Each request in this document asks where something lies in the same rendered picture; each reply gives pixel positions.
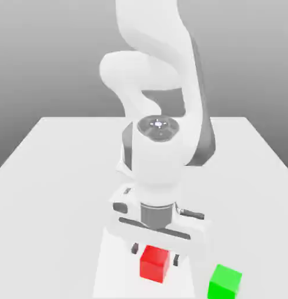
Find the small red cube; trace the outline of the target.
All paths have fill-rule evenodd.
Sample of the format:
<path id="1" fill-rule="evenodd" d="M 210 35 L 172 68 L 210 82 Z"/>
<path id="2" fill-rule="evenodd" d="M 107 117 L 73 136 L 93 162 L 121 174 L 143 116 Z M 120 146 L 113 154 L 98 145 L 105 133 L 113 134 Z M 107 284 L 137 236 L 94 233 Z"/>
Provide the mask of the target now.
<path id="1" fill-rule="evenodd" d="M 147 245 L 140 258 L 140 277 L 163 283 L 169 268 L 170 252 Z"/>

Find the small green cube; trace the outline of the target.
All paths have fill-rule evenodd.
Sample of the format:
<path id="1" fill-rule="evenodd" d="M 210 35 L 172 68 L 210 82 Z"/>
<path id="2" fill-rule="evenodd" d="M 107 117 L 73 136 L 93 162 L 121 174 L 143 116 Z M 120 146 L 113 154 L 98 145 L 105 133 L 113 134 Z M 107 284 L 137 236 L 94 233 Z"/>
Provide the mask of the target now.
<path id="1" fill-rule="evenodd" d="M 242 273 L 218 264 L 209 281 L 207 299 L 235 299 Z"/>

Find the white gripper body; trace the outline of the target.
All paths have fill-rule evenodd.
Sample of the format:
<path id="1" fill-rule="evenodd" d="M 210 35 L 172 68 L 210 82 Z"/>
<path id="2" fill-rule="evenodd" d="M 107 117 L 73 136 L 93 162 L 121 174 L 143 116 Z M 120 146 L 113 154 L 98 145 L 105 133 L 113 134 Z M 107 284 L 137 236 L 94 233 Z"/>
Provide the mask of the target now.
<path id="1" fill-rule="evenodd" d="M 202 251 L 208 243 L 207 232 L 200 227 L 184 227 L 171 223 L 165 228 L 155 230 L 144 225 L 138 217 L 122 213 L 112 213 L 108 217 L 107 230 L 124 240 L 156 246 L 180 255 Z"/>

